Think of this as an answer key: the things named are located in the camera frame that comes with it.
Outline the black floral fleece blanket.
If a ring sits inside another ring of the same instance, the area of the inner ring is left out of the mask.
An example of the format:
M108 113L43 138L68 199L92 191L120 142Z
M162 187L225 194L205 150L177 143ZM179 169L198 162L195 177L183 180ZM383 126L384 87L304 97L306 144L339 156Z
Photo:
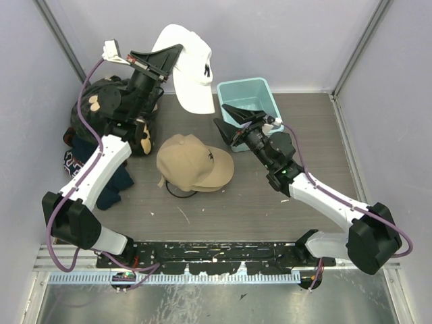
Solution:
M81 104L73 106L70 116L70 126L80 139L97 145L92 132L99 137L112 134L127 140L134 156L151 153L156 105L163 89L157 86L145 97L142 89L129 85L129 79L112 76L84 89Z

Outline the tan cap black logo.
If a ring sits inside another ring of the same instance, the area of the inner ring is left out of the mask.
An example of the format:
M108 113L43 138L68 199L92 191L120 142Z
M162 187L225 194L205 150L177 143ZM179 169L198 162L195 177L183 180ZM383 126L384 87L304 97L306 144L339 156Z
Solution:
M233 176L210 175L203 181L191 186L193 191L197 192L215 192L226 186Z

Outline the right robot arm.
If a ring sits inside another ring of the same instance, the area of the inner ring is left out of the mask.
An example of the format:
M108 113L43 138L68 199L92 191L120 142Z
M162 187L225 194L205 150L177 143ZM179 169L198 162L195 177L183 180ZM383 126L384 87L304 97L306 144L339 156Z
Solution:
M230 146L245 144L267 170L274 191L312 207L342 229L340 233L312 229L303 235L295 243L299 263L310 266L325 258L346 259L374 275L388 260L402 257L399 250L409 239L395 224L390 209L380 202L368 205L345 196L314 177L292 128L269 133L273 126L284 124L281 118L228 104L222 109L237 122L234 126L214 120L223 141Z

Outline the white cap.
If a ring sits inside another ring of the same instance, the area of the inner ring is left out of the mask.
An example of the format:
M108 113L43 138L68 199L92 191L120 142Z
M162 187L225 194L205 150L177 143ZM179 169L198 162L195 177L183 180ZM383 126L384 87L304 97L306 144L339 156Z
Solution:
M152 51L174 45L183 49L173 67L173 85L179 104L189 113L206 115L215 112L211 83L212 50L197 33L170 24L161 31Z

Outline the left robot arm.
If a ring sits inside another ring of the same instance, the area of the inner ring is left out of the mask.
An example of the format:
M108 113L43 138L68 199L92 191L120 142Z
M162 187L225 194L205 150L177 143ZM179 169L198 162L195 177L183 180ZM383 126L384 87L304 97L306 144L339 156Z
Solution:
M102 226L92 210L108 181L132 154L131 145L142 140L144 115L161 96L161 84L167 81L182 50L181 44L169 45L150 53L131 51L122 59L116 40L105 42L102 60L128 65L134 73L125 86L109 82L87 96L89 104L97 107L96 115L103 119L101 133L89 124L81 102L77 102L78 118L94 136L97 147L68 184L43 196L48 244L58 238L82 250L101 251L111 255L119 267L134 262L133 239Z

